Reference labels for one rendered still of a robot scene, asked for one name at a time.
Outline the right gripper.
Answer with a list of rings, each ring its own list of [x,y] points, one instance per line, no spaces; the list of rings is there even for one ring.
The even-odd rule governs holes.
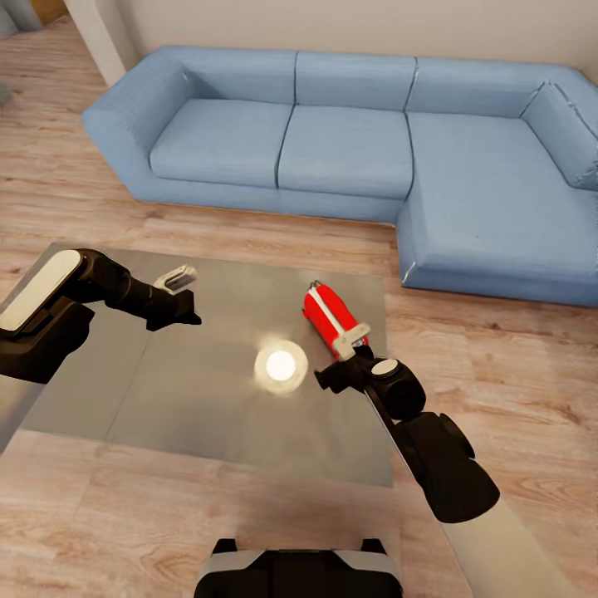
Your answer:
[[[358,346],[355,350],[354,357],[346,360],[346,362],[336,362],[328,366],[323,371],[315,371],[314,375],[321,385],[322,389],[331,388],[336,394],[345,390],[353,383],[353,371],[361,361],[371,361],[374,359],[373,353],[368,345]]]

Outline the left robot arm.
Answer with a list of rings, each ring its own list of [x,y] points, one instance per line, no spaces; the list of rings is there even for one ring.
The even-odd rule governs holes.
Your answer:
[[[150,331],[177,322],[201,325],[194,293],[174,294],[198,277],[181,266],[151,286],[100,253],[54,255],[0,315],[0,456],[64,359],[89,337],[95,312],[84,303],[105,300],[146,319]]]

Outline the radio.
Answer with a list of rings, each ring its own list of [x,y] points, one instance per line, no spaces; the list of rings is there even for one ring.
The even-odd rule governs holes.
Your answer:
[[[357,325],[345,303],[325,284],[312,284],[305,297],[305,308],[302,310],[326,348],[338,360],[338,353],[333,351],[332,342]],[[367,336],[352,347],[357,348],[361,345],[368,345]]]

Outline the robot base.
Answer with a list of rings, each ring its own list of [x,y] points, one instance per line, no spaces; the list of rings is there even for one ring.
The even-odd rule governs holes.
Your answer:
[[[363,550],[234,550],[220,538],[201,566],[194,598],[404,598],[379,539]]]

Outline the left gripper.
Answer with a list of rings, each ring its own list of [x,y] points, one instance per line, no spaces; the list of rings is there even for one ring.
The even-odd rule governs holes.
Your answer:
[[[145,307],[135,316],[146,319],[146,329],[157,331],[177,322],[202,324],[202,319],[194,312],[194,293],[189,289],[175,295],[149,285],[150,296]]]

